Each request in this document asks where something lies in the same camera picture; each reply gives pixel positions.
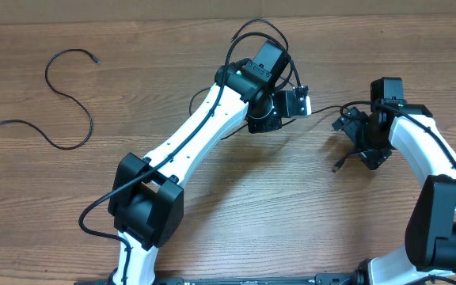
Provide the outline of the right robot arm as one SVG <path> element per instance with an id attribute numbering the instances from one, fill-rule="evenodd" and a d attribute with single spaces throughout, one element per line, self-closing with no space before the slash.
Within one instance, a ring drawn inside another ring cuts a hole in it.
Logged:
<path id="1" fill-rule="evenodd" d="M 432 113 L 404 98 L 401 78 L 370 84 L 370 112 L 358 101 L 340 107 L 334 130 L 353 142 L 351 154 L 376 170 L 397 150 L 421 187 L 404 244 L 362 261 L 343 284 L 453 284 L 456 276 L 456 153 L 441 136 Z"/>

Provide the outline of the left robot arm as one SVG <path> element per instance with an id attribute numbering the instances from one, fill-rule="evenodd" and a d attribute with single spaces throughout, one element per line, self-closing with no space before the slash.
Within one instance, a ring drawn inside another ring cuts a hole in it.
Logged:
<path id="1" fill-rule="evenodd" d="M 170 138 L 143 158 L 123 158 L 108 202 L 121 245 L 111 284 L 155 281 L 158 249 L 184 215 L 184 188 L 230 131 L 242 122 L 252 134 L 276 131 L 284 118 L 311 113 L 305 89 L 277 84 L 290 63 L 287 50 L 267 40 L 253 59 L 221 66 L 207 97 Z"/>

